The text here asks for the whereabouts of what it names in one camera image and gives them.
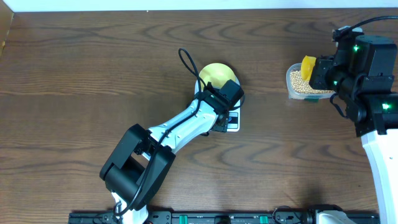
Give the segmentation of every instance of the green led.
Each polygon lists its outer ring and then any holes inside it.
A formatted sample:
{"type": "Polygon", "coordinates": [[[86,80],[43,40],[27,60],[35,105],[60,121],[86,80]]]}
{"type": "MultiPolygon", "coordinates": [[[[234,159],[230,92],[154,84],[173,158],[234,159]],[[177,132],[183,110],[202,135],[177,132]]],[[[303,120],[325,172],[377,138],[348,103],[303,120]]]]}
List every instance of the green led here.
{"type": "Polygon", "coordinates": [[[389,104],[387,104],[387,103],[383,103],[382,104],[382,107],[383,107],[383,109],[389,109],[389,108],[391,108],[391,105],[389,105],[389,104]]]}

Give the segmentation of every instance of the plastic container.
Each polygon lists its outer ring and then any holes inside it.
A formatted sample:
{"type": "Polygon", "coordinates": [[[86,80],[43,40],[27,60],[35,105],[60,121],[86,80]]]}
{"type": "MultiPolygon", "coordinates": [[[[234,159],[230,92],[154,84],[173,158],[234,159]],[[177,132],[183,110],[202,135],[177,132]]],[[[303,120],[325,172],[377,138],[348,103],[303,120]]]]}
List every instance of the plastic container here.
{"type": "Polygon", "coordinates": [[[312,100],[319,100],[324,98],[330,98],[335,92],[333,93],[322,93],[322,94],[313,94],[313,93],[299,93],[296,92],[292,87],[292,82],[290,81],[290,73],[295,71],[301,70],[301,63],[297,63],[292,65],[286,73],[286,84],[287,84],[287,91],[289,92],[289,99],[312,99],[312,100]]]}

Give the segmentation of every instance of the white wall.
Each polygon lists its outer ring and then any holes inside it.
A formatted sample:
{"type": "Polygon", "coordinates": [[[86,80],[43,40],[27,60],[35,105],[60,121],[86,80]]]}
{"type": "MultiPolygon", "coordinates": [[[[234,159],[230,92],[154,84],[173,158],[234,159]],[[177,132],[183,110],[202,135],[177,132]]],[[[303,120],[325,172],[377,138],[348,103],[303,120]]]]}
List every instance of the white wall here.
{"type": "Polygon", "coordinates": [[[14,12],[398,7],[398,0],[4,0],[14,12]]]}

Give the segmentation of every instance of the beans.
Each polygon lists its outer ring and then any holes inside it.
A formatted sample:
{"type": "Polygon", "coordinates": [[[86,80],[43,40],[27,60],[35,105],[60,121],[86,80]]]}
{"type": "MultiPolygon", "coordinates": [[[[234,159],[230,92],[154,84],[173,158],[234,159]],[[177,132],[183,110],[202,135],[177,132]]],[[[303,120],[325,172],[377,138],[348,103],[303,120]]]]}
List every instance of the beans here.
{"type": "Polygon", "coordinates": [[[322,94],[322,93],[333,93],[330,90],[314,90],[311,88],[309,81],[304,81],[301,78],[301,71],[290,72],[290,81],[293,89],[298,93],[311,93],[311,94],[322,94]]]}

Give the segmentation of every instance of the brown wood grain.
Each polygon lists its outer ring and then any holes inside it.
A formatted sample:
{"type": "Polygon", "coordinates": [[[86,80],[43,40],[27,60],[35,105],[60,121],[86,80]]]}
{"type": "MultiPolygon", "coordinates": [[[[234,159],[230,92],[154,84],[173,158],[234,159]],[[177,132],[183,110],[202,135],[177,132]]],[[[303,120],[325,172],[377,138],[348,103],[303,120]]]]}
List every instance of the brown wood grain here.
{"type": "MultiPolygon", "coordinates": [[[[398,9],[16,14],[0,59],[0,223],[66,223],[71,211],[112,207],[98,175],[121,136],[193,98],[179,47],[199,69],[232,66],[246,102],[238,133],[199,136],[177,154],[151,205],[377,211],[353,124],[328,100],[288,99],[285,74],[304,55],[333,54],[332,29],[385,14],[398,9]]],[[[397,22],[363,28],[398,40],[397,22]]]]}

